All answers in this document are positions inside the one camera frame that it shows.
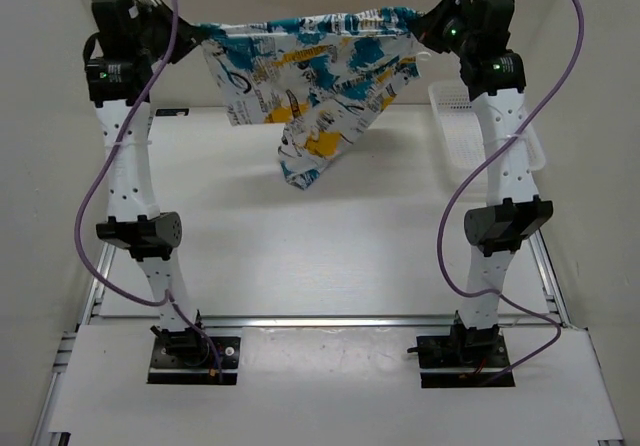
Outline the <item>white patterned shorts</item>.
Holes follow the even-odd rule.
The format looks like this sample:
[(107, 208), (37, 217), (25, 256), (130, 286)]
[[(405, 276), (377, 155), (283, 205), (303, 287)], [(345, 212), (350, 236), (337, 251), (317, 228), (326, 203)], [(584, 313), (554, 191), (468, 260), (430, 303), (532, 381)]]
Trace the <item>white patterned shorts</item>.
[(419, 79), (409, 26), (420, 15), (383, 7), (199, 27), (230, 124), (282, 125), (284, 179), (305, 190)]

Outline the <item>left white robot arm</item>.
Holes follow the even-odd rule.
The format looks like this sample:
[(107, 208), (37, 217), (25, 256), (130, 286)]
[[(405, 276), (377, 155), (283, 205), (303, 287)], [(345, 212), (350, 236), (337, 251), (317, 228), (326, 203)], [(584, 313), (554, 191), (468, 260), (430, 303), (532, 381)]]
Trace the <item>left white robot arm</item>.
[(149, 82), (205, 39), (161, 0), (91, 0), (98, 31), (83, 51), (89, 98), (100, 122), (106, 164), (98, 181), (108, 185), (107, 218), (98, 237), (129, 253), (145, 274), (158, 311), (156, 336), (178, 336), (175, 354), (188, 366), (206, 361), (210, 343), (193, 332), (198, 312), (178, 261), (182, 223), (156, 201), (150, 171)]

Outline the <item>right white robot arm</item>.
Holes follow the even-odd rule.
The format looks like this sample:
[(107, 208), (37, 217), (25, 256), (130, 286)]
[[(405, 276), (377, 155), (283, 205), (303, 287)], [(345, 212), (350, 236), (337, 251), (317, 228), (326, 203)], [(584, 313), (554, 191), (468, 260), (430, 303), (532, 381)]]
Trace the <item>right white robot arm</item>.
[(508, 47), (515, 0), (441, 0), (410, 22), (426, 48), (453, 53), (482, 135), (485, 160), (472, 172), (487, 175), (486, 204), (468, 211), (464, 230), (471, 263), (449, 353), (470, 366), (486, 350), (481, 334), (494, 334), (511, 262), (523, 242), (553, 214), (532, 177), (522, 126), (526, 120), (525, 70)]

